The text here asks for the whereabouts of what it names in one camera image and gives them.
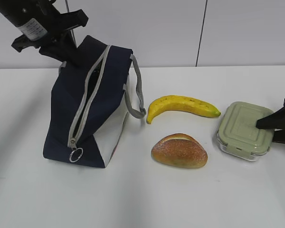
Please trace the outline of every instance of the navy blue lunch bag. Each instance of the navy blue lunch bag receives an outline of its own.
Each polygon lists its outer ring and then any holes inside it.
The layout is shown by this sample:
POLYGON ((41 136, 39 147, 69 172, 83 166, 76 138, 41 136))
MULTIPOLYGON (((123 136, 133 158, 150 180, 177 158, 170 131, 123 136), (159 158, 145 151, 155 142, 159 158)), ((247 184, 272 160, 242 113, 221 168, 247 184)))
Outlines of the navy blue lunch bag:
POLYGON ((63 63, 51 95, 51 121, 44 144, 47 159, 104 168, 130 113, 142 119, 142 80, 131 49, 106 45, 87 36, 78 51, 83 63, 63 63), (140 110, 132 108, 128 80, 133 63, 140 110))

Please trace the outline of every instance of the food container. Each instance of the food container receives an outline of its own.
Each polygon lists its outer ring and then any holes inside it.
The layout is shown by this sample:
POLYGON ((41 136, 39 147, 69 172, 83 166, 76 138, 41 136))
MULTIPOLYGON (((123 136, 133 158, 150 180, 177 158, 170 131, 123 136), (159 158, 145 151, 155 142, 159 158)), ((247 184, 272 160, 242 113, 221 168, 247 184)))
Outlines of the food container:
POLYGON ((269 151, 273 130, 257 129, 257 120, 273 113, 268 108, 234 102, 227 109, 217 133, 223 152, 254 162, 269 151))

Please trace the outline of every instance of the white wall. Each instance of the white wall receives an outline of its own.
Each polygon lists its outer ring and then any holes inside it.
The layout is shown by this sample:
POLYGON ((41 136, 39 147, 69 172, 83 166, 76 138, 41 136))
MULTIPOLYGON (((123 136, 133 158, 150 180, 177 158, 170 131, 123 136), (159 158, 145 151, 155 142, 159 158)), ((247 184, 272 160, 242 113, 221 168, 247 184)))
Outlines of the white wall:
POLYGON ((208 0, 198 66, 285 65, 285 0, 208 0))
MULTIPOLYGON (((64 0, 55 6, 65 12, 64 0)), ((83 9, 89 23, 75 29, 85 35, 132 48, 141 66, 194 66, 205 0, 69 0, 71 10, 83 9)), ((57 67, 33 47, 17 53, 11 44, 21 33, 0 14, 0 68, 57 67)))

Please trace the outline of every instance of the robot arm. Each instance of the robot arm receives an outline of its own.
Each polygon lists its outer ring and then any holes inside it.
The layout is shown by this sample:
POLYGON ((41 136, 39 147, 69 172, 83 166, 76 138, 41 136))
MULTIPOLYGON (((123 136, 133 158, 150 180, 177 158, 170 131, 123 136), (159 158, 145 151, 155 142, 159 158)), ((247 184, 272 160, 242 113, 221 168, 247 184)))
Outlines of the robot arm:
POLYGON ((60 14, 55 1, 0 0, 0 13, 23 33, 12 43, 18 52, 33 46, 42 55, 78 66, 80 55, 70 30, 86 26, 88 17, 82 10, 60 14))

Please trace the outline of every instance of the bread roll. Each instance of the bread roll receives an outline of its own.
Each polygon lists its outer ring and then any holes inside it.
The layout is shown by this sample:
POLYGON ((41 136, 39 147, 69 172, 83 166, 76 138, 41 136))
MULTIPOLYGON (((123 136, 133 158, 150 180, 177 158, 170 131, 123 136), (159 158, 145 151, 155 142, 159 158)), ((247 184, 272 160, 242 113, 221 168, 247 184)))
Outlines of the bread roll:
POLYGON ((208 160, 204 148, 191 136, 172 134, 160 140, 152 149, 154 160, 180 168, 200 168, 208 160))

